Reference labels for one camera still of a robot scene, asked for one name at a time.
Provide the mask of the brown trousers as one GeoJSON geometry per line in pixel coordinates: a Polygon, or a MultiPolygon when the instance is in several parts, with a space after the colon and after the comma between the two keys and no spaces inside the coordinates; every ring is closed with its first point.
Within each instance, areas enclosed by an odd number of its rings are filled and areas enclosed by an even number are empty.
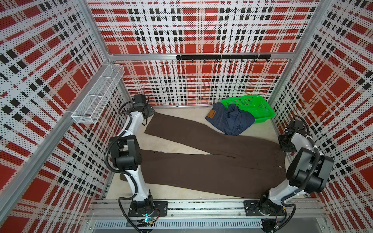
{"type": "Polygon", "coordinates": [[[225,135],[202,123],[161,113],[152,117],[145,133],[203,151],[143,150],[141,170],[147,184],[258,199],[286,178],[285,154],[272,141],[225,135]]]}

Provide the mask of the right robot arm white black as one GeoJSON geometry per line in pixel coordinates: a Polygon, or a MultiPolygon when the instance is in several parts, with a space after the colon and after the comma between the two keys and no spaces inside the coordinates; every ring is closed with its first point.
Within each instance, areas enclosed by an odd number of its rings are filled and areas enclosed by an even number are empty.
{"type": "Polygon", "coordinates": [[[284,152],[295,152],[286,179],[278,186],[264,192],[259,201],[245,201],[247,216],[279,216],[296,196],[320,193],[326,186],[334,160],[322,153],[311,136],[306,121],[296,115],[278,137],[284,152]]]}

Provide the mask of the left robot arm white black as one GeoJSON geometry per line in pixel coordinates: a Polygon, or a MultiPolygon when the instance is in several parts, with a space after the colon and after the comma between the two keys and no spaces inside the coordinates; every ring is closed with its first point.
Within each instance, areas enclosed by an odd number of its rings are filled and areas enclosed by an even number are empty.
{"type": "Polygon", "coordinates": [[[124,175],[130,185],[132,196],[120,200],[131,201],[130,208],[145,217],[150,216],[155,207],[141,171],[142,154],[136,132],[139,127],[147,125],[148,118],[153,114],[154,109],[149,105],[147,95],[135,95],[122,105],[119,115],[127,116],[126,122],[119,134],[110,138],[104,157],[107,168],[124,175]]]}

